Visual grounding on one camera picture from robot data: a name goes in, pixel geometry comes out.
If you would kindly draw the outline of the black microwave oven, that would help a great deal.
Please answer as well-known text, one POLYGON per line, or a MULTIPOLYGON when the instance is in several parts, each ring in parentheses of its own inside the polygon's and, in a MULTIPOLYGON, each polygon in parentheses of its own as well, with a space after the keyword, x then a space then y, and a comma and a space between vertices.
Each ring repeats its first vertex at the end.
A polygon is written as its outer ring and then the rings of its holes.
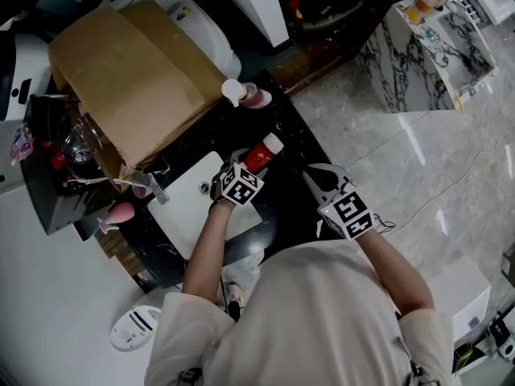
POLYGON ((116 197, 116 190, 108 180, 63 187, 65 180, 74 177, 66 170, 52 169, 43 156, 39 143, 43 118, 48 110, 69 109, 63 98, 32 95, 25 117, 34 138, 34 150, 21 161, 21 171, 36 215, 48 235, 110 205, 116 197))

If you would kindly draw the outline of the white rectangular sink basin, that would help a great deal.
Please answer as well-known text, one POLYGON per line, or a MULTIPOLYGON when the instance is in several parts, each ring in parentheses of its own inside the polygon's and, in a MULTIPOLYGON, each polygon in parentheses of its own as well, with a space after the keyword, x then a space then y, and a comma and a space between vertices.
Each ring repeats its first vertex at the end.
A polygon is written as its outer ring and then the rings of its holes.
POLYGON ((169 200, 161 204, 152 199, 147 208, 176 250, 187 260, 208 218, 212 203, 209 192, 212 178, 222 159, 211 151, 165 189, 169 200))

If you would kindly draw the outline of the round dark tray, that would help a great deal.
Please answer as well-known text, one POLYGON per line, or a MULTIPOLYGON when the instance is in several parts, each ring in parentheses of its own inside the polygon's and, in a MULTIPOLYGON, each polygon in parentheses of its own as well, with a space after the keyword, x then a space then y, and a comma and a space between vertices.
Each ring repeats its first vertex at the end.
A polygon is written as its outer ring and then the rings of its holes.
POLYGON ((299 18, 298 28, 301 31, 318 31, 324 28, 331 27, 337 23, 344 23, 351 19, 355 14, 364 11, 367 5, 372 0, 353 0, 348 1, 347 5, 337 7, 336 5, 326 6, 322 10, 314 14, 304 15, 304 12, 299 11, 303 15, 299 18))

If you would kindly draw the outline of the white box cabinet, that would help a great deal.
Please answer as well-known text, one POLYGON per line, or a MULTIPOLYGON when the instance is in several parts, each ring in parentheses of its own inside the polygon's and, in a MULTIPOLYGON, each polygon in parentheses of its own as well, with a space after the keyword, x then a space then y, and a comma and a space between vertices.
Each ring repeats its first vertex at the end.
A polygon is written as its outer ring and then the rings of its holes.
POLYGON ((463 255, 428 283, 435 309, 452 318, 453 340, 475 330, 488 309, 491 285, 478 266, 463 255))

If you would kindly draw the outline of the red bottle with white cap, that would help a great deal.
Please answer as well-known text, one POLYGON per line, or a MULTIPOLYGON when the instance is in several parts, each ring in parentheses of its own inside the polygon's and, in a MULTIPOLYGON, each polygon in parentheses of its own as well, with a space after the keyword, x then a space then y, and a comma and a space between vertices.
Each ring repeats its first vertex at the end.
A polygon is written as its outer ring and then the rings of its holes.
POLYGON ((245 156, 242 164, 248 172, 256 175, 282 151, 283 147, 282 141, 274 133, 269 133, 245 156))

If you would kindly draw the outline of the dark wooden staircase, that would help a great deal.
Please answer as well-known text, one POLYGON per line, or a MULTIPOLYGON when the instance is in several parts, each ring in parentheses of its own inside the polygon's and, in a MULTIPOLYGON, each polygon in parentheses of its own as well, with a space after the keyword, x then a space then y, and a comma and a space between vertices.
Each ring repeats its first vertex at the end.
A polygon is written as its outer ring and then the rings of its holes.
POLYGON ((105 255, 109 259, 115 257, 131 277, 136 276, 145 269, 136 256, 135 251, 118 230, 108 231, 106 234, 101 230, 97 230, 94 233, 94 237, 105 255))

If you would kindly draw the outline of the chrome faucet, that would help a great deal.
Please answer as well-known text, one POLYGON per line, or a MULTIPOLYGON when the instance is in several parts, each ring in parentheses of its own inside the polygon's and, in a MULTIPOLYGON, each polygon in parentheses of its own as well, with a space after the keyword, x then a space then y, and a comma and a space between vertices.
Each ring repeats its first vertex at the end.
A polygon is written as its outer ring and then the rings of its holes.
POLYGON ((141 180, 142 185, 152 191, 160 204, 164 205, 169 201, 168 194, 161 188, 153 174, 142 173, 141 180))

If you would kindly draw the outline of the large open cardboard box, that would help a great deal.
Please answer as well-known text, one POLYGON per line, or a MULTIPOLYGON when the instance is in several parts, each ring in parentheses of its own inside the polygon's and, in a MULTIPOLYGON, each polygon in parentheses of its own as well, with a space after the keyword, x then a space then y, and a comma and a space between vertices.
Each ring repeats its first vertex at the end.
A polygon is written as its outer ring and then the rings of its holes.
POLYGON ((225 76, 153 1, 98 7, 47 47, 58 90, 75 94, 107 142, 110 180, 144 170, 222 97, 225 76))

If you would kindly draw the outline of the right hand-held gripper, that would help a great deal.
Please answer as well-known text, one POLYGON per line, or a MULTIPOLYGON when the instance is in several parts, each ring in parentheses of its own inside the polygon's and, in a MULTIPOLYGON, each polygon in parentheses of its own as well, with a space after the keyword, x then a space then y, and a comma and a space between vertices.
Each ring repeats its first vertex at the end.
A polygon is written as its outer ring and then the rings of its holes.
POLYGON ((344 239, 355 240, 373 228, 373 213, 357 192, 351 191, 353 184, 342 167, 312 163, 305 166, 302 176, 318 203, 325 203, 332 196, 340 195, 321 206, 319 213, 344 239))

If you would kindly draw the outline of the white-handled black brush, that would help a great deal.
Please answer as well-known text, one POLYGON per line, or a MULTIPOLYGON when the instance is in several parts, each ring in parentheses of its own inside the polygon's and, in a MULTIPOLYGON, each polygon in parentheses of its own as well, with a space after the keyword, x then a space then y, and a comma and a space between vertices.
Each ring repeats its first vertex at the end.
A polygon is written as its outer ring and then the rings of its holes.
POLYGON ((100 177, 95 179, 84 179, 84 178, 70 178, 65 180, 62 183, 63 187, 71 186, 72 184, 84 184, 84 185, 90 185, 90 184, 96 184, 96 183, 102 183, 106 181, 107 177, 100 177))

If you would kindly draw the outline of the pink pump bottle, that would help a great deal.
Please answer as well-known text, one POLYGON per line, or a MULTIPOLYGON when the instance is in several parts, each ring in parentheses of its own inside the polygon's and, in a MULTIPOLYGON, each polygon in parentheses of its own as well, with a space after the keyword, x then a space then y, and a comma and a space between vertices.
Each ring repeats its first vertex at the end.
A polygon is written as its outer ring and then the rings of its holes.
POLYGON ((261 109, 272 101, 272 95, 254 83, 241 83, 234 79, 226 80, 221 91, 234 108, 261 109))

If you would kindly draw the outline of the person's left forearm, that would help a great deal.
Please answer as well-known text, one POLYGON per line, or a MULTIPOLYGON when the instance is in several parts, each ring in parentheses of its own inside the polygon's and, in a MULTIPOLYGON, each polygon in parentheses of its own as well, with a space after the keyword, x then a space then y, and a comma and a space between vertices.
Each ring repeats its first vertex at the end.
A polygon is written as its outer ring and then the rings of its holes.
POLYGON ((222 271, 227 227, 235 205, 223 199, 208 212, 185 269, 182 292, 216 301, 222 271))

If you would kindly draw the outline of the dark wooden floor plinth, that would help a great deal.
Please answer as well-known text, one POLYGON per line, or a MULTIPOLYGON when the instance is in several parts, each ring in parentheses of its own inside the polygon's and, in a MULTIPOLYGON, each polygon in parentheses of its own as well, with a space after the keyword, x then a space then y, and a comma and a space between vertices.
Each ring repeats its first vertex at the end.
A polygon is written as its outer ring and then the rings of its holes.
POLYGON ((269 73, 291 97, 356 56, 363 39, 333 35, 322 39, 294 39, 292 47, 277 56, 269 73))

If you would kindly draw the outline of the pink snack packet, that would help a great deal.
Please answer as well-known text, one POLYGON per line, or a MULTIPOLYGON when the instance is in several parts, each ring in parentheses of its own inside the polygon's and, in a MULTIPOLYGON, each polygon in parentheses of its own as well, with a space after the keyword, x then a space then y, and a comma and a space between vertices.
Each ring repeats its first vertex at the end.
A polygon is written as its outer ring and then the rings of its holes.
POLYGON ((19 126, 15 131, 10 149, 10 164, 14 166, 31 155, 34 149, 33 144, 34 138, 31 129, 27 125, 19 126))

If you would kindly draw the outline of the pink vase-shaped bottle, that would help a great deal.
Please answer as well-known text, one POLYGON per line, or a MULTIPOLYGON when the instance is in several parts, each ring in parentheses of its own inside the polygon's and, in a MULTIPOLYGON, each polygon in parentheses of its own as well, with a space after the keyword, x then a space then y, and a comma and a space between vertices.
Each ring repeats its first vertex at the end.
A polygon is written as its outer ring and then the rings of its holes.
POLYGON ((134 217, 134 207, 129 202, 122 202, 114 206, 104 219, 98 218, 99 229, 107 234, 109 231, 118 230, 119 224, 134 217))

